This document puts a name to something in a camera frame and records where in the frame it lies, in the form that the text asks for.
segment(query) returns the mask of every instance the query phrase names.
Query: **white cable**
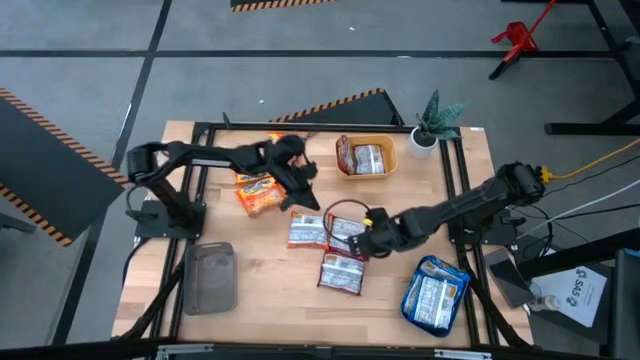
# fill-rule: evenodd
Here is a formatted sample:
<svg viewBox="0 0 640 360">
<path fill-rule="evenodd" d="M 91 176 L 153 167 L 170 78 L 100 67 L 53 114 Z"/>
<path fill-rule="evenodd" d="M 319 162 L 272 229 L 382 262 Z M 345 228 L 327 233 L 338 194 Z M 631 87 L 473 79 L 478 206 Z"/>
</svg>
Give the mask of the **white cable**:
<svg viewBox="0 0 640 360">
<path fill-rule="evenodd" d="M 577 208 L 574 208 L 574 209 L 571 209 L 571 210 L 569 210 L 569 211 L 565 211 L 565 212 L 563 212 L 562 214 L 556 215 L 556 216 L 552 217 L 551 219 L 549 219 L 549 220 L 547 220 L 547 221 L 545 221 L 545 222 L 541 223 L 540 225 L 534 226 L 533 228 L 531 228 L 529 231 L 525 232 L 524 234 L 517 236 L 517 237 L 516 237 L 516 240 L 521 239 L 521 238 L 523 238 L 523 237 L 525 237 L 525 236 L 527 236 L 527 235 L 531 234 L 534 230 L 539 229 L 539 228 L 541 228 L 541 227 L 543 227 L 543 226 L 547 225 L 548 223 L 550 223 L 550 222 L 552 222 L 552 221 L 556 220 L 557 218 L 560 218 L 560 217 L 563 217 L 563 216 L 567 216 L 567 215 L 569 215 L 569 214 L 571 214 L 571 213 L 574 213 L 574 212 L 576 212 L 576 211 L 578 211 L 578 210 L 582 210 L 582 209 L 584 209 L 584 208 L 586 208 L 586 207 L 588 207 L 588 206 L 591 206 L 591 205 L 597 204 L 597 203 L 599 203 L 599 202 L 601 202 L 601 201 L 607 200 L 608 198 L 614 197 L 614 196 L 616 196 L 616 195 L 618 195 L 618 194 L 620 194 L 620 193 L 622 193 L 622 192 L 625 192 L 625 191 L 627 191 L 627 190 L 631 189 L 632 187 L 634 187 L 634 186 L 636 186 L 636 185 L 638 185 L 638 184 L 640 184 L 640 180 L 637 180 L 636 182 L 631 183 L 631 184 L 629 184 L 629 185 L 627 185 L 627 186 L 623 187 L 622 189 L 620 189 L 620 190 L 618 190 L 618 191 L 616 191 L 616 192 L 613 192 L 613 193 L 611 193 L 611 194 L 609 194 L 609 195 L 603 196 L 603 197 L 601 197 L 600 199 L 593 200 L 593 201 L 588 202 L 588 203 L 586 203 L 586 204 L 584 204 L 584 205 L 580 205 L 580 206 L 578 206 Z"/>
</svg>

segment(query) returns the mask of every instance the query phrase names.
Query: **blue snack bag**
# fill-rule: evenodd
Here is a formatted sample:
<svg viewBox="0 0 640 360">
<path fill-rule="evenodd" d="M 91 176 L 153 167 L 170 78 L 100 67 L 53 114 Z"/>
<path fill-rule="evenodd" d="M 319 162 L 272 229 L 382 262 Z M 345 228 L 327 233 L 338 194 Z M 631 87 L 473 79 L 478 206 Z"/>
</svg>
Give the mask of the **blue snack bag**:
<svg viewBox="0 0 640 360">
<path fill-rule="evenodd" d="M 410 323 L 431 335 L 451 332 L 471 277 L 433 255 L 418 263 L 400 310 Z"/>
</svg>

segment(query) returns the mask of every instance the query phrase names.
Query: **yellow cable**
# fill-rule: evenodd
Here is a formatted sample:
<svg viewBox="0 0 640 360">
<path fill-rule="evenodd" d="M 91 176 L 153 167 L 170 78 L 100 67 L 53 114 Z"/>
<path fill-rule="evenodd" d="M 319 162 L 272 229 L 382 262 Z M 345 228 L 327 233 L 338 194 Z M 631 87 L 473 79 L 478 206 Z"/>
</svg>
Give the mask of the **yellow cable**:
<svg viewBox="0 0 640 360">
<path fill-rule="evenodd" d="M 624 147 L 621 147 L 620 149 L 618 149 L 618 150 L 616 150 L 616 151 L 614 151 L 612 153 L 609 153 L 609 154 L 601 157 L 600 159 L 598 159 L 598 160 L 596 160 L 594 162 L 591 162 L 591 163 L 581 167 L 580 169 L 578 169 L 576 171 L 573 171 L 573 172 L 571 172 L 569 174 L 566 174 L 566 175 L 554 175 L 550 171 L 548 171 L 546 168 L 543 168 L 543 172 L 545 172 L 547 174 L 544 177 L 546 177 L 548 180 L 562 180 L 562 179 L 568 179 L 568 178 L 574 177 L 577 174 L 579 174 L 579 173 L 581 173 L 581 172 L 583 172 L 583 171 L 585 171 L 585 170 L 587 170 L 587 169 L 589 169 L 591 167 L 594 167 L 594 166 L 598 165 L 599 163 L 601 163 L 601 162 L 603 162 L 603 161 L 605 161 L 605 160 L 607 160 L 607 159 L 609 159 L 609 158 L 611 158 L 613 156 L 616 156 L 616 155 L 620 154 L 621 152 L 623 152 L 625 150 L 630 149 L 631 147 L 633 147 L 634 145 L 636 145 L 638 143 L 640 143 L 640 139 L 637 139 L 637 140 L 631 142 L 631 144 L 626 145 Z"/>
</svg>

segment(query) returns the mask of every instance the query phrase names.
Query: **yellow basket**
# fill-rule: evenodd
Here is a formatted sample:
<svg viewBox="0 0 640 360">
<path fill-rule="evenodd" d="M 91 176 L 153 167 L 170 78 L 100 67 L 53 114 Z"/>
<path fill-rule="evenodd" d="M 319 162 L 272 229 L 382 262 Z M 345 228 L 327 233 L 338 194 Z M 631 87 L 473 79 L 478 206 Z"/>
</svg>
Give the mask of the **yellow basket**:
<svg viewBox="0 0 640 360">
<path fill-rule="evenodd" d="M 382 161 L 384 162 L 384 174 L 367 174 L 367 175 L 348 175 L 345 174 L 338 166 L 338 142 L 336 141 L 336 168 L 338 169 L 338 176 L 344 180 L 364 180 L 364 179 L 381 179 L 389 176 L 392 172 L 396 171 L 398 167 L 398 160 L 396 158 L 396 147 L 393 144 L 393 139 L 388 135 L 358 135 L 347 136 L 349 145 L 355 147 L 358 145 L 378 145 L 382 150 Z"/>
</svg>

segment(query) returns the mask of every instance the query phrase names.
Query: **potted plant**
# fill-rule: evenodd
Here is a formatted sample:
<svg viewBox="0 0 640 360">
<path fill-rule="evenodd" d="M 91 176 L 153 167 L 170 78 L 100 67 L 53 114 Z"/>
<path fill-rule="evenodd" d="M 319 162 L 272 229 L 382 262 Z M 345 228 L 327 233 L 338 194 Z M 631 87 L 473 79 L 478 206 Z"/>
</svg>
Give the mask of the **potted plant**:
<svg viewBox="0 0 640 360">
<path fill-rule="evenodd" d="M 460 117 L 466 104 L 455 104 L 438 112 L 440 94 L 438 90 L 433 92 L 424 114 L 418 114 L 418 126 L 409 135 L 409 152 L 417 158 L 426 158 L 431 154 L 438 140 L 449 140 L 458 137 L 458 134 L 450 128 L 450 124 Z"/>
</svg>

